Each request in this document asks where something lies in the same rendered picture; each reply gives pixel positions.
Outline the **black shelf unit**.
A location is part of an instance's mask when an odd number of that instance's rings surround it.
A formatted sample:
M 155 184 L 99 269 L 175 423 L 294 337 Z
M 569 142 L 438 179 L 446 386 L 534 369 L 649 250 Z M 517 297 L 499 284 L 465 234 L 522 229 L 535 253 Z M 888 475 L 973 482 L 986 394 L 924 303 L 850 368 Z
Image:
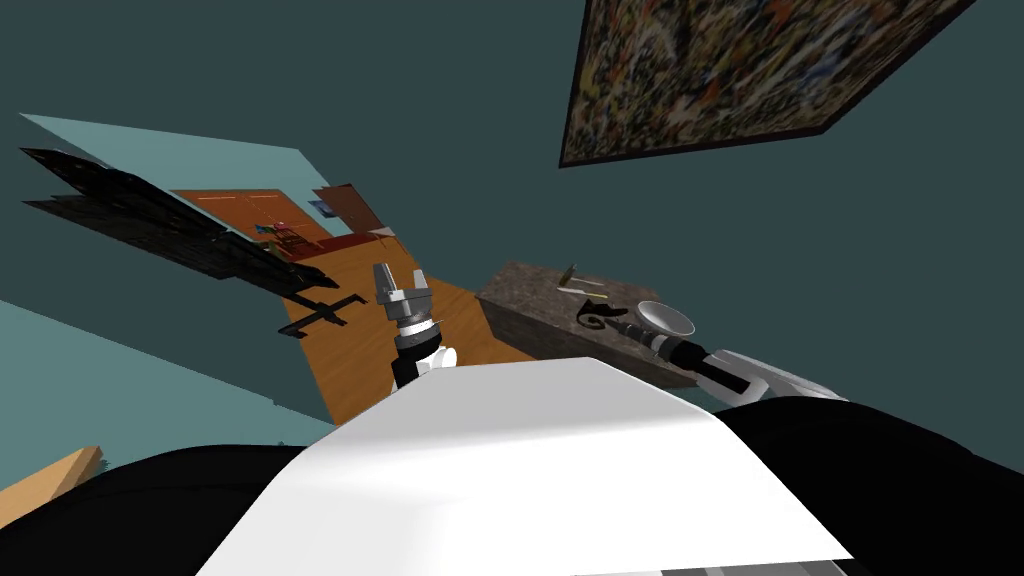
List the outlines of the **black shelf unit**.
M 337 314 L 365 301 L 353 293 L 327 304 L 303 291 L 337 288 L 321 270 L 290 262 L 227 230 L 148 181 L 55 149 L 26 148 L 24 153 L 76 189 L 74 195 L 35 201 L 33 207 L 217 280 L 238 278 L 310 310 L 282 328 L 282 335 L 305 337 L 305 327 L 324 320 L 343 326 Z

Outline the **dark stone table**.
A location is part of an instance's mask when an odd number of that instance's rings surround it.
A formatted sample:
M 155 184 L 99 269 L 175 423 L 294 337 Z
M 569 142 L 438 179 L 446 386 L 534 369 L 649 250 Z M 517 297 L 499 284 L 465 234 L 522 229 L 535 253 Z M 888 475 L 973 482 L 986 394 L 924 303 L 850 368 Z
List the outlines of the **dark stone table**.
M 564 293 L 557 289 L 563 274 L 517 261 L 507 262 L 478 292 L 493 334 L 502 342 L 537 360 L 590 357 L 664 389 L 693 388 L 695 375 L 657 358 L 641 344 L 607 328 L 589 330 L 577 323 L 587 299 L 629 308 L 623 322 L 637 324 L 636 305 L 656 301 L 649 288 L 581 274 L 573 278 L 604 284 L 607 298 Z

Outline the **grey bowl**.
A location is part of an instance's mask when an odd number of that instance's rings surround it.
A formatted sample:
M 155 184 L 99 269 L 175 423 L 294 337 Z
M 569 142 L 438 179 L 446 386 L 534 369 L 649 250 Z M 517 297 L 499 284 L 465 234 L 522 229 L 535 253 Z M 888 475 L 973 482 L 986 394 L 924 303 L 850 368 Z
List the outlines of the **grey bowl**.
M 658 301 L 641 301 L 636 316 L 646 329 L 667 336 L 687 338 L 695 331 L 694 323 L 682 312 Z

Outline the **light wooden plank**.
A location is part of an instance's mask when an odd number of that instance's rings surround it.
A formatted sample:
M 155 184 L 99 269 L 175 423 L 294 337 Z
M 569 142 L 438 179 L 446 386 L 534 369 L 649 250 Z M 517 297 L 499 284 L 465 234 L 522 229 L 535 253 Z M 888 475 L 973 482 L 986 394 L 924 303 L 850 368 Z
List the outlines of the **light wooden plank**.
M 92 478 L 103 452 L 87 446 L 0 490 L 0 529 Z

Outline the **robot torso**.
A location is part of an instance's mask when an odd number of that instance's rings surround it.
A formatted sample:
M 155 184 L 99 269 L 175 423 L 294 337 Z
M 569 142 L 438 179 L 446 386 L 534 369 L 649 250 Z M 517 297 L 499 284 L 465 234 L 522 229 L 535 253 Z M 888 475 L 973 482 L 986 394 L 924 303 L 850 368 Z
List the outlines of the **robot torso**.
M 303 450 L 196 576 L 586 576 L 846 558 L 714 415 L 575 358 L 421 376 Z

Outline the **brown door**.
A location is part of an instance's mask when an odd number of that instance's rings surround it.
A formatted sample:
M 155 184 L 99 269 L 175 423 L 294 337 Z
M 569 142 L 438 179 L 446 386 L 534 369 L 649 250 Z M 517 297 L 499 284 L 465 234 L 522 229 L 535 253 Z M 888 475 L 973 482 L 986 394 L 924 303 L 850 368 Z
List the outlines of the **brown door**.
M 385 225 L 352 184 L 326 186 L 313 191 L 309 203 L 326 219 L 344 230 L 337 236 L 373 233 Z

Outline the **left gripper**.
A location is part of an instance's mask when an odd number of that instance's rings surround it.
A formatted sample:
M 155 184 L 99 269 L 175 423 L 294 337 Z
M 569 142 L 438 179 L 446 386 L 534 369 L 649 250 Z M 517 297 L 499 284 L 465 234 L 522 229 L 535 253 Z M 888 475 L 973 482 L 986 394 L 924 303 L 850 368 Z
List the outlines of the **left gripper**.
M 390 321 L 411 325 L 431 317 L 433 291 L 429 288 L 422 269 L 413 272 L 414 287 L 410 290 L 397 290 L 387 263 L 375 263 L 373 276 L 376 301 L 384 307 Z

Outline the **dark wooden chair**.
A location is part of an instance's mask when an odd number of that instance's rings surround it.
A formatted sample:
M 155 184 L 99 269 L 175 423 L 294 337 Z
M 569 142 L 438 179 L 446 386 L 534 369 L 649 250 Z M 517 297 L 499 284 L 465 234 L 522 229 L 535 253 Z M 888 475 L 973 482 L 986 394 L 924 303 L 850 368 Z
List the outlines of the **dark wooden chair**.
M 263 249 L 285 258 L 296 254 L 301 255 L 306 248 L 312 244 L 303 236 L 297 234 L 291 227 L 284 222 L 270 225 L 255 225 L 258 236 L 267 236 L 267 239 L 258 239 L 256 243 Z

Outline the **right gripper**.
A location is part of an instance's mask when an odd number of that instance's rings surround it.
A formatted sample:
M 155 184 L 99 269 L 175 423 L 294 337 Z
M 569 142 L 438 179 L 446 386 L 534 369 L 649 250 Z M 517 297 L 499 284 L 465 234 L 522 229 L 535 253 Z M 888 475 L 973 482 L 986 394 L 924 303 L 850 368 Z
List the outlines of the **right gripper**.
M 629 308 L 614 307 L 606 302 L 594 302 L 591 299 L 585 301 L 585 314 L 575 317 L 575 322 L 589 330 L 604 330 L 608 326 L 621 333 L 623 336 L 639 342 L 643 346 L 649 346 L 652 341 L 652 333 L 641 326 L 614 320 L 629 314 Z

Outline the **multicoloured speckled wall painting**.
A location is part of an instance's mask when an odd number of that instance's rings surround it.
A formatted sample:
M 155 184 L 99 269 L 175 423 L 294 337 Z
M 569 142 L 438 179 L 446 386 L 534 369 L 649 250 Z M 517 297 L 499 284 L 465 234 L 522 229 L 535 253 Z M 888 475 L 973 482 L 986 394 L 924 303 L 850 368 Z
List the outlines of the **multicoloured speckled wall painting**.
M 586 0 L 563 168 L 825 133 L 976 0 Z

